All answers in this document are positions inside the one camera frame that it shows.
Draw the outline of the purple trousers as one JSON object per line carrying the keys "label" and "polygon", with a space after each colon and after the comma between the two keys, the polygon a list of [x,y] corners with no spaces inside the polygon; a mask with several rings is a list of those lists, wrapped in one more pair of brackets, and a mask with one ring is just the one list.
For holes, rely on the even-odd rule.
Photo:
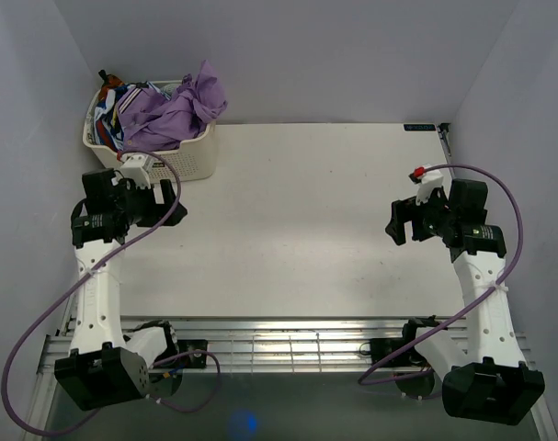
{"label": "purple trousers", "polygon": [[175,150],[182,141],[199,137],[227,105],[221,80],[208,61],[169,95],[151,83],[135,85],[117,103],[122,149]]}

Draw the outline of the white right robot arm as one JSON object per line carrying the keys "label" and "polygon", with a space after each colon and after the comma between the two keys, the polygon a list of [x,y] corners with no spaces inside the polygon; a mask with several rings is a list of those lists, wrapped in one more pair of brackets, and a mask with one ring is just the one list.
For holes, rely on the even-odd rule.
{"label": "white right robot arm", "polygon": [[434,318],[412,319],[399,343],[411,365],[425,360],[442,381],[441,398],[451,417],[517,425],[543,394],[542,373],[528,367],[509,312],[507,268],[502,230],[486,222],[486,183],[455,179],[450,190],[441,178],[429,178],[412,198],[396,200],[385,231],[393,241],[423,242],[438,237],[450,251],[467,312],[467,348],[461,350]]}

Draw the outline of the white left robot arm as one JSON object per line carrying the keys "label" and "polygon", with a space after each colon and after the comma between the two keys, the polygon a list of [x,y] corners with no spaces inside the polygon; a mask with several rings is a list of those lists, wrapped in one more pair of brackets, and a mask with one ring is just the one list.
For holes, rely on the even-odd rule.
{"label": "white left robot arm", "polygon": [[79,409],[91,411],[138,400],[150,391],[150,367],[173,365],[179,345],[167,321],[151,321],[125,334],[120,316],[120,273],[132,226],[150,231],[175,226],[187,215],[168,179],[141,187],[109,168],[82,176],[85,198],[71,214],[72,242],[82,281],[68,356],[54,376]]}

